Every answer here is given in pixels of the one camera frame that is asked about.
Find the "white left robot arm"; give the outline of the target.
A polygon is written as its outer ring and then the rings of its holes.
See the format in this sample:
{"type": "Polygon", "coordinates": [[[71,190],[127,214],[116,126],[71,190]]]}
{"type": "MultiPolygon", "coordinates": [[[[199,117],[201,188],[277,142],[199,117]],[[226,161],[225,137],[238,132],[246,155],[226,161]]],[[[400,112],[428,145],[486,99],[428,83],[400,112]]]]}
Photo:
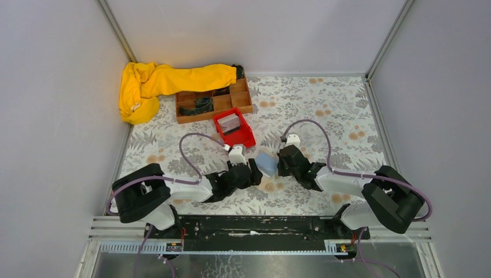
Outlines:
{"type": "Polygon", "coordinates": [[[115,181],[108,203],[116,203],[115,214],[122,223],[143,221],[164,231],[178,219],[169,200],[221,202],[238,189],[259,185],[262,177],[254,159],[236,165],[228,163],[226,171],[207,174],[198,181],[166,176],[159,164],[152,163],[115,181]]]}

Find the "beige card holder wallet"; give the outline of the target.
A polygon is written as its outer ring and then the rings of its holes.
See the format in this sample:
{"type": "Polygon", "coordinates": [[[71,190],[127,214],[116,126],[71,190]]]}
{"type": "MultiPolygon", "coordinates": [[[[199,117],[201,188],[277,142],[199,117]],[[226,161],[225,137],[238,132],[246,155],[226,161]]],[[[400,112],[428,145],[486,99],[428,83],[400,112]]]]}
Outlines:
{"type": "Polygon", "coordinates": [[[258,169],[268,177],[277,173],[278,158],[266,152],[259,152],[255,158],[258,169]]]}

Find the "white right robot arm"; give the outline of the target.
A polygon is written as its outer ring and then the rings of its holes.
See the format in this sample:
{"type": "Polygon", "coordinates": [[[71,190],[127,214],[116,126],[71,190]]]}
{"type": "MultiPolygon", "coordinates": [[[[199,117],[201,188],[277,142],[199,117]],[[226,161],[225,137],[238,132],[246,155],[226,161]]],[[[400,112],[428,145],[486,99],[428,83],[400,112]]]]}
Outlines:
{"type": "Polygon", "coordinates": [[[307,190],[341,192],[363,198],[363,203],[344,205],[334,216],[335,221],[352,231],[384,226],[404,234],[426,202],[390,166],[383,165],[369,174],[335,170],[326,163],[309,162],[294,145],[280,149],[278,157],[279,175],[294,177],[307,190]]]}

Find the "red plastic bin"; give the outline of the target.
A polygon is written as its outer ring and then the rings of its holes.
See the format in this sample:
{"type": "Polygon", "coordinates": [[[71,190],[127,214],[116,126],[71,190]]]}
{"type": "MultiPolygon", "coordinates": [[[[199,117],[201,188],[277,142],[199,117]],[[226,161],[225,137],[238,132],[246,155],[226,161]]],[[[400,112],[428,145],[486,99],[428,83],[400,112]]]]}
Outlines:
{"type": "Polygon", "coordinates": [[[212,117],[218,134],[225,144],[242,144],[246,148],[256,145],[252,128],[238,108],[232,108],[212,117]]]}

